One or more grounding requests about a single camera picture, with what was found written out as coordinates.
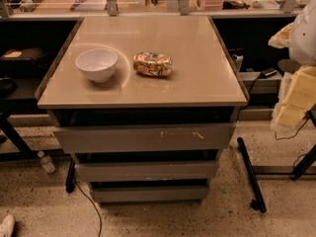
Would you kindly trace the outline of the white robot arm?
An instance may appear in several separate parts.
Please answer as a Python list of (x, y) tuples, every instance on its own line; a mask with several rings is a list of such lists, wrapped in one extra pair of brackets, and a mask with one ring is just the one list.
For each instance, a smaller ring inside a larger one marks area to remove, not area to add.
[(268, 45), (289, 53), (289, 60), (280, 63), (284, 75), (271, 121), (273, 131), (289, 132), (316, 106), (316, 0), (310, 0)]

